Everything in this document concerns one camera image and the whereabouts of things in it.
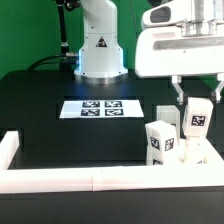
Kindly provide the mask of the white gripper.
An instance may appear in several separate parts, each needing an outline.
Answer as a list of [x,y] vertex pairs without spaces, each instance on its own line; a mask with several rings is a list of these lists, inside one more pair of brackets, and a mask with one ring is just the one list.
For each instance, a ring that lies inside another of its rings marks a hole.
[[219,103],[224,88],[224,30],[219,26],[216,35],[183,37],[175,26],[146,29],[137,41],[135,72],[142,78],[172,76],[180,105],[184,103],[181,76],[219,73],[212,92],[212,100]]

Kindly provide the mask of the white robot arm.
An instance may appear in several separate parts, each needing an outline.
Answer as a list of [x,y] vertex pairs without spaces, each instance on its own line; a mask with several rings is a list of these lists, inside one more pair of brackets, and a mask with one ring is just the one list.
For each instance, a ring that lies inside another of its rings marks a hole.
[[83,45],[74,75],[108,83],[127,73],[120,43],[131,40],[133,67],[140,78],[169,77],[183,103],[184,76],[217,77],[211,93],[221,101],[224,89],[224,0],[148,0],[153,6],[129,28],[112,0],[80,0]]

